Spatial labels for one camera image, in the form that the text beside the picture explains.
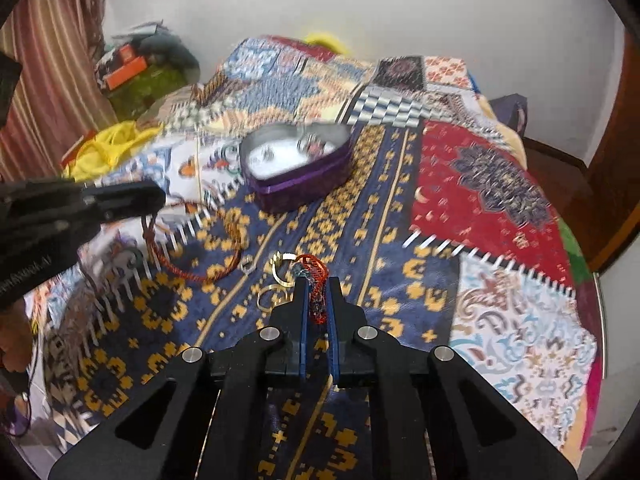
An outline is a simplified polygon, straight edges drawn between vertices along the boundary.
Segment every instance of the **bracelet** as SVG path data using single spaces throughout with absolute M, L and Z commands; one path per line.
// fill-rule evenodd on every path
M 280 303 L 277 303 L 277 304 L 275 304 L 274 306 L 271 306 L 271 307 L 262 306 L 260 304 L 260 299 L 262 298 L 262 296 L 267 292 L 270 292 L 270 291 L 274 291 L 275 292 L 276 290 L 284 292 L 284 299 Z M 261 312 L 264 312 L 265 314 L 270 314 L 271 311 L 274 308 L 276 308 L 277 306 L 280 306 L 283 303 L 287 303 L 287 302 L 291 301 L 292 299 L 293 299 L 293 294 L 289 294 L 287 292 L 286 288 L 284 288 L 280 284 L 273 283 L 273 285 L 265 286 L 264 288 L 261 288 L 260 291 L 258 291 L 258 299 L 257 299 L 256 303 L 258 304 L 258 309 Z
M 329 277 L 329 269 L 316 256 L 312 254 L 300 254 L 296 258 L 296 262 L 300 261 L 302 267 L 312 277 L 311 298 L 311 316 L 317 324 L 326 323 L 326 309 L 324 307 L 324 284 Z
M 280 251 L 277 251 L 270 259 L 269 263 L 271 264 L 271 273 L 273 274 L 273 279 L 276 280 L 280 285 L 291 288 L 296 285 L 296 282 L 285 282 L 283 279 L 278 276 L 278 269 L 282 265 L 282 263 L 287 260 L 288 262 L 295 262 L 296 255 L 291 253 L 282 254 Z
M 154 227 L 156 225 L 157 215 L 153 215 L 151 217 L 149 225 L 146 225 L 146 217 L 141 217 L 142 237 L 145 239 L 146 246 L 151 251 L 153 251 L 153 254 L 155 254 L 156 258 L 158 258 L 158 261 L 176 276 L 179 276 L 180 278 L 183 278 L 188 282 L 213 283 L 231 274 L 238 266 L 238 263 L 240 262 L 240 256 L 242 255 L 242 233 L 240 232 L 240 229 L 236 224 L 226 218 L 225 213 L 220 210 L 217 210 L 216 213 L 218 217 L 223 221 L 223 226 L 227 235 L 233 240 L 234 256 L 225 269 L 219 270 L 212 276 L 201 276 L 199 274 L 195 274 L 194 272 L 186 272 L 176 267 L 167 259 L 167 257 L 164 256 L 164 253 L 160 250 L 158 244 L 156 243 L 156 238 L 154 235 Z

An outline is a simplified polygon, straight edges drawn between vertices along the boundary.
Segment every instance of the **floor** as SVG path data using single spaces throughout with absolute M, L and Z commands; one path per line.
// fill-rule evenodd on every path
M 580 480 L 587 479 L 606 457 L 639 400 L 640 363 L 602 381 L 598 415 L 578 468 Z
M 530 148 L 526 152 L 529 173 L 574 232 L 589 261 L 608 240 L 607 212 L 598 207 L 597 197 L 578 168 Z

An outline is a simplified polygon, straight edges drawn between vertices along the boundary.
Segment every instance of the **wooden door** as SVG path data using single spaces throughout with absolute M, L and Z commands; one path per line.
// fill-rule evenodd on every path
M 640 221 L 640 47 L 625 37 L 618 96 L 587 180 L 599 209 L 592 270 L 603 270 L 631 243 Z

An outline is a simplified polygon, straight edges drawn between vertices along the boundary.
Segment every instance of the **brown cord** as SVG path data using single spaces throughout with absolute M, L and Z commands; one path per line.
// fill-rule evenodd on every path
M 188 204 L 188 203 L 195 204 L 193 202 L 184 201 L 175 205 Z M 203 284 L 214 283 L 217 280 L 221 280 L 225 276 L 228 276 L 229 274 L 231 274 L 238 266 L 238 263 L 240 262 L 240 256 L 242 255 L 242 233 L 240 232 L 238 225 L 233 223 L 230 220 L 227 220 L 224 212 L 217 210 L 216 213 L 218 217 L 223 221 L 223 226 L 225 228 L 226 233 L 234 242 L 234 256 L 231 262 L 229 263 L 229 265 L 226 266 L 225 269 L 219 270 L 218 272 L 214 273 L 212 276 L 201 276 L 199 274 L 195 274 L 194 272 L 186 272 L 185 270 L 182 270 L 176 267 L 167 259 L 167 257 L 164 256 L 164 253 L 160 250 L 160 248 L 158 247 L 158 244 L 156 243 L 156 237 L 154 232 L 157 215 L 153 215 L 151 217 L 151 221 L 149 222 L 149 225 L 146 224 L 146 217 L 144 216 L 141 217 L 140 220 L 142 222 L 142 236 L 145 239 L 146 246 L 149 248 L 149 250 L 153 251 L 153 254 L 155 254 L 156 258 L 158 258 L 158 261 L 176 276 L 179 276 L 180 278 L 183 278 L 188 282 L 196 282 L 196 283 L 203 283 Z

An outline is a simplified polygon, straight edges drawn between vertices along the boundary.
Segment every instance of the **metal bolt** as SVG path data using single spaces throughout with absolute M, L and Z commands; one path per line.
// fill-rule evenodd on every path
M 372 326 L 361 326 L 358 329 L 358 335 L 363 339 L 373 339 L 378 337 L 378 330 Z
M 440 360 L 440 361 L 451 361 L 453 359 L 453 350 L 451 348 L 449 348 L 448 346 L 438 346 L 433 354 Z
M 200 359 L 202 359 L 202 350 L 195 346 L 187 348 L 182 352 L 182 360 L 187 363 L 197 363 Z
M 274 326 L 268 326 L 260 330 L 260 337 L 265 341 L 273 341 L 280 335 L 280 330 Z

